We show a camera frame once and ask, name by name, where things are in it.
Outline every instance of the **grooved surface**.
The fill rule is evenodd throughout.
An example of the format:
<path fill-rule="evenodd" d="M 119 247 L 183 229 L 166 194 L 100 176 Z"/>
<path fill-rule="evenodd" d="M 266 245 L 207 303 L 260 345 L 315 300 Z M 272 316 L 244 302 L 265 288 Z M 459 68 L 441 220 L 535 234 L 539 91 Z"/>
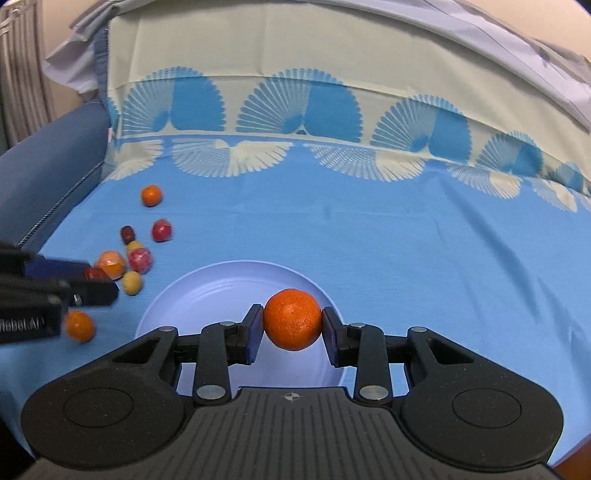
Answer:
<path fill-rule="evenodd" d="M 160 453 L 111 471 L 79 472 L 45 460 L 24 480 L 550 480 L 542 465 L 474 473 L 418 450 L 383 408 L 362 407 L 341 388 L 244 388 L 233 402 L 198 409 Z"/>

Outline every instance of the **red fruit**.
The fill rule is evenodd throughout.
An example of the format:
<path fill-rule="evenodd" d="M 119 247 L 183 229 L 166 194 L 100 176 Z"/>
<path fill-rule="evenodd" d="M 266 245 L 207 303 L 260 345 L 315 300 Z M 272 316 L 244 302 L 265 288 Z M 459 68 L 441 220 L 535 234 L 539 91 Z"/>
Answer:
<path fill-rule="evenodd" d="M 152 238 L 156 242 L 170 240 L 173 235 L 173 226 L 166 218 L 156 220 L 152 226 Z"/>
<path fill-rule="evenodd" d="M 152 253 L 147 248 L 136 248 L 129 252 L 129 266 L 137 273 L 145 274 L 154 263 Z"/>
<path fill-rule="evenodd" d="M 87 280 L 110 280 L 105 270 L 97 267 L 89 267 L 84 271 L 84 277 Z"/>

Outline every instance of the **pink ball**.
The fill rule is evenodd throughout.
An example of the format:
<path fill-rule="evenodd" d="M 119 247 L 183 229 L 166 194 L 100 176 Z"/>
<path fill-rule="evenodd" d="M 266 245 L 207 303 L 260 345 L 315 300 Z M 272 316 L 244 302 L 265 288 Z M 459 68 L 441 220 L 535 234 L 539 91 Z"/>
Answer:
<path fill-rule="evenodd" d="M 145 274 L 154 263 L 152 253 L 147 248 L 136 248 L 129 252 L 129 266 L 137 273 Z"/>

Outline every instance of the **yellow fruit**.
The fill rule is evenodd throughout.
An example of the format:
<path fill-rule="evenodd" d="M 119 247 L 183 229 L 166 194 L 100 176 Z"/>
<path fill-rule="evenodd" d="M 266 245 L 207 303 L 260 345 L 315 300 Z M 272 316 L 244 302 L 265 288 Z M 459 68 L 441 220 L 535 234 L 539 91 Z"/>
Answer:
<path fill-rule="evenodd" d="M 144 246 L 140 242 L 138 242 L 137 240 L 133 240 L 125 246 L 125 253 L 129 255 L 136 248 L 143 248 L 143 247 Z"/>
<path fill-rule="evenodd" d="M 137 295 L 144 286 L 144 279 L 139 273 L 130 271 L 123 275 L 121 284 L 123 286 L 123 291 L 127 295 Z"/>

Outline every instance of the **tangerine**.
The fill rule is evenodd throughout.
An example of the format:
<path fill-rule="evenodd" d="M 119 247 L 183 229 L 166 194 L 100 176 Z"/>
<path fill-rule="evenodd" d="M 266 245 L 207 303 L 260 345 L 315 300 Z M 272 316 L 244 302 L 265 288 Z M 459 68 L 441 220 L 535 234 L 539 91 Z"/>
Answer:
<path fill-rule="evenodd" d="M 312 295 L 288 288 L 268 300 L 263 323 L 275 346 L 297 352 L 312 345 L 322 333 L 322 311 Z"/>
<path fill-rule="evenodd" d="M 125 260 L 115 250 L 103 252 L 96 261 L 96 266 L 102 268 L 111 280 L 117 280 L 125 273 Z"/>
<path fill-rule="evenodd" d="M 90 342 L 96 333 L 92 319 L 80 310 L 70 310 L 64 318 L 64 330 L 76 342 Z"/>
<path fill-rule="evenodd" d="M 155 207 L 162 202 L 162 190 L 157 185 L 148 185 L 142 190 L 142 202 L 146 207 Z"/>

